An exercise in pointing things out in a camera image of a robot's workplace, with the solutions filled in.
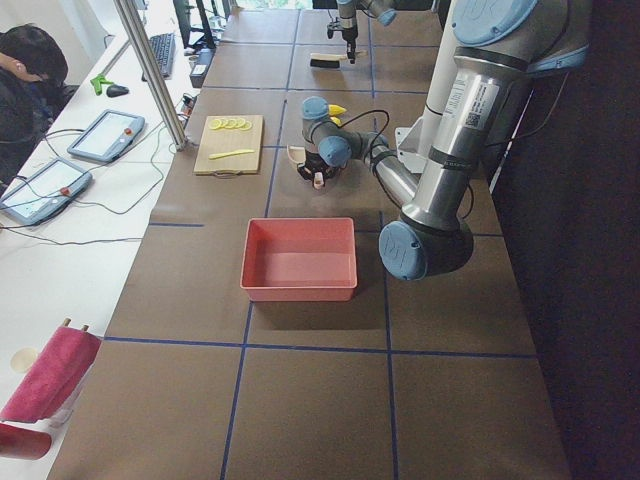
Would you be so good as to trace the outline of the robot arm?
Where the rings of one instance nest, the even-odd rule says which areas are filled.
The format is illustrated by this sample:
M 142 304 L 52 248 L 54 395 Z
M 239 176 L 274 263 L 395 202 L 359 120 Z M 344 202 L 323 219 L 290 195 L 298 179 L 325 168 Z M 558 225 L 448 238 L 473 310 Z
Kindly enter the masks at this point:
M 588 1 L 453 1 L 422 116 L 408 131 L 424 163 L 412 174 L 379 133 L 335 124 L 328 102 L 301 107 L 300 175 L 323 183 L 362 160 L 400 209 L 379 237 L 386 270 L 401 280 L 455 271 L 473 251 L 458 209 L 512 85 L 581 66 L 588 49 Z
M 383 26 L 390 25 L 396 18 L 396 2 L 382 0 L 354 1 L 338 0 L 337 16 L 327 25 L 327 37 L 331 39 L 335 32 L 341 34 L 346 43 L 346 59 L 354 64 L 357 58 L 356 42 L 359 35 L 357 12 L 363 11 Z

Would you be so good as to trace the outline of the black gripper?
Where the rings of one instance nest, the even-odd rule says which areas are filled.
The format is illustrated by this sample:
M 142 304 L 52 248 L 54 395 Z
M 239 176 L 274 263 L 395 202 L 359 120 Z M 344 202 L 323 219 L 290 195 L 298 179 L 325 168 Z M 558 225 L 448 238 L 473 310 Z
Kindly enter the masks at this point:
M 317 153 L 305 152 L 304 161 L 297 165 L 296 170 L 304 180 L 315 181 L 319 175 L 325 181 L 334 178 L 341 168 L 328 165 Z
M 336 32 L 340 32 L 342 39 L 347 43 L 347 58 L 351 64 L 356 62 L 356 39 L 358 26 L 355 17 L 339 17 L 327 25 L 327 37 L 332 39 Z

